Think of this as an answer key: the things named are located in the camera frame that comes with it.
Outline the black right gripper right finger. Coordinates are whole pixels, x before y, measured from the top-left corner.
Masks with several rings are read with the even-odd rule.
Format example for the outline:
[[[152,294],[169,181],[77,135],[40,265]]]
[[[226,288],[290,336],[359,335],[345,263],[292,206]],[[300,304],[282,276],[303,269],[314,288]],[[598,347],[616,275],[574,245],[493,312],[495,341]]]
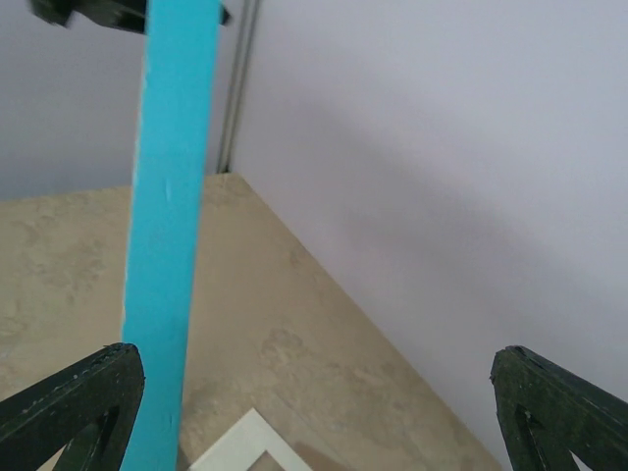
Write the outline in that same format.
[[[495,355],[497,420],[514,470],[627,468],[627,403],[536,352]]]

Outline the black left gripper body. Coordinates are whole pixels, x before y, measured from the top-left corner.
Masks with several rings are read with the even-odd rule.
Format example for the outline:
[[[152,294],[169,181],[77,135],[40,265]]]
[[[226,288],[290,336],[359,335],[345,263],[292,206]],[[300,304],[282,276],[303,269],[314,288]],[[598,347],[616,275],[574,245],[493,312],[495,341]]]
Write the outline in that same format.
[[[157,26],[228,26],[232,14],[219,1],[32,0],[31,12],[48,24],[68,27],[75,14],[93,23],[133,33]]]

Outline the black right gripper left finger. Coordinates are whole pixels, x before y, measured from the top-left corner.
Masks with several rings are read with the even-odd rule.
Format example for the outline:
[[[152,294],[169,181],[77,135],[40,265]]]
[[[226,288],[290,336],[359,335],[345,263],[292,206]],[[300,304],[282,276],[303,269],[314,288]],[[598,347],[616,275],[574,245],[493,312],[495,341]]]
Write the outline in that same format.
[[[118,470],[145,376],[132,343],[107,345],[1,401],[1,468]]]

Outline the blue wooden picture frame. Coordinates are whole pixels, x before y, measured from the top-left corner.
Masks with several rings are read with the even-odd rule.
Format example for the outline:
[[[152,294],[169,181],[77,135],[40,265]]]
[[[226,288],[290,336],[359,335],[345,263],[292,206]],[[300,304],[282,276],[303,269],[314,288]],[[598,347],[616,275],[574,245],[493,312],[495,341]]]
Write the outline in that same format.
[[[220,10],[217,1],[148,4],[122,328],[145,388],[125,470],[177,463]]]

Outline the white mat board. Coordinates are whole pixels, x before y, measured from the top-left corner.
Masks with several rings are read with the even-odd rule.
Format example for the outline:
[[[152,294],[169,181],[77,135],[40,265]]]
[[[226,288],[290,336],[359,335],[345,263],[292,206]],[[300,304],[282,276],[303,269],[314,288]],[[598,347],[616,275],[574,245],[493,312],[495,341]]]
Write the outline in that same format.
[[[264,453],[284,470],[312,470],[255,408],[236,421],[188,470],[249,470]]]

